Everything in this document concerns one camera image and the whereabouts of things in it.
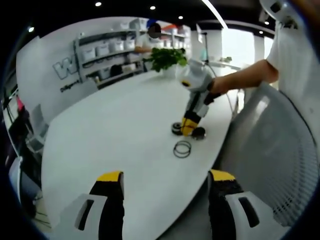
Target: rubber ring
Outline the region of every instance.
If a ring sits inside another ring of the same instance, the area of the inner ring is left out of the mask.
[[[179,151],[179,150],[177,149],[177,147],[179,147],[179,146],[185,146],[185,147],[188,148],[188,150],[185,151],[185,152],[181,152],[181,151]],[[187,145],[187,144],[184,144],[184,143],[180,143],[180,144],[178,144],[178,145],[176,145],[176,146],[174,147],[174,150],[175,150],[175,152],[177,152],[178,154],[187,154],[187,153],[190,152],[190,146]]]
[[[181,151],[177,150],[178,146],[185,146],[185,147],[187,147],[189,149],[186,152],[181,152]],[[174,145],[173,154],[179,159],[184,159],[184,158],[188,157],[191,154],[191,143],[188,142],[188,141],[184,141],[184,140],[178,141]]]

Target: window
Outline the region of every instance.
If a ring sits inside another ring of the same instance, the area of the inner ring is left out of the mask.
[[[274,43],[274,40],[269,37],[264,37],[264,58],[266,59],[270,53],[272,44]]]
[[[232,62],[253,64],[255,40],[252,32],[238,29],[222,30],[222,57],[232,57]]]

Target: potted plant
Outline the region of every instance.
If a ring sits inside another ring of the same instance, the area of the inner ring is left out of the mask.
[[[156,72],[163,71],[163,76],[175,78],[177,64],[180,66],[187,65],[186,51],[181,49],[153,48],[151,57],[147,62],[152,62],[152,70]]]

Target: white wall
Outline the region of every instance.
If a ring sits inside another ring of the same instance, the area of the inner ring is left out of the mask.
[[[73,40],[80,33],[84,36],[101,34],[109,31],[116,22],[130,22],[135,17],[104,17],[77,22],[60,28],[50,34],[39,38],[38,36],[25,45],[16,57],[16,76],[21,101],[25,108],[31,113],[38,105],[45,103],[45,121],[50,121],[63,110],[73,105],[80,99],[72,98],[73,93],[78,91],[80,84],[74,85],[64,92],[60,88],[69,85],[79,79],[79,75],[74,58]],[[168,25],[163,21],[158,21],[163,27]],[[60,76],[65,75],[64,79],[59,78],[53,65],[61,65]]]

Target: white storage box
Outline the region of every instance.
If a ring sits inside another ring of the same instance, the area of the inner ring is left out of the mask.
[[[165,40],[165,41],[164,41],[164,47],[165,47],[165,48],[171,48],[171,47],[172,47],[172,41],[170,41],[170,40]]]
[[[83,61],[90,61],[91,59],[94,59],[96,57],[96,51],[95,48],[91,48],[89,50],[84,50],[82,52]]]
[[[129,30],[129,22],[116,22],[113,25],[114,31],[123,31],[123,30]]]
[[[175,48],[175,49],[178,49],[178,48],[179,48],[179,42],[178,42],[178,41],[175,41],[175,42],[174,42],[174,48]]]
[[[131,64],[128,64],[128,65],[123,65],[122,66],[122,71],[124,73],[131,72],[131,71],[134,71],[136,69],[137,69],[137,67],[136,67],[135,63],[131,63]]]
[[[136,62],[136,61],[142,60],[142,56],[140,55],[140,53],[132,52],[132,53],[129,53],[127,57],[130,62]]]
[[[136,18],[129,23],[129,28],[146,31],[147,30],[147,20],[143,19],[143,18]]]
[[[185,35],[186,37],[190,37],[190,28],[186,25],[182,25],[178,29],[178,34]]]
[[[125,49],[124,41],[116,40],[109,43],[109,50],[111,53],[120,52]]]
[[[171,33],[172,33],[173,35],[177,35],[177,34],[178,34],[178,29],[172,28],[172,29],[171,29]]]
[[[95,52],[97,57],[108,55],[110,53],[109,43],[104,43],[103,45],[97,46],[95,48]]]
[[[100,80],[110,78],[110,67],[99,70],[98,75]]]
[[[165,47],[165,42],[161,40],[158,45],[160,49],[163,49]]]
[[[132,40],[129,40],[127,39],[125,42],[124,42],[124,49],[125,50],[133,50],[135,49],[135,40],[132,39]]]

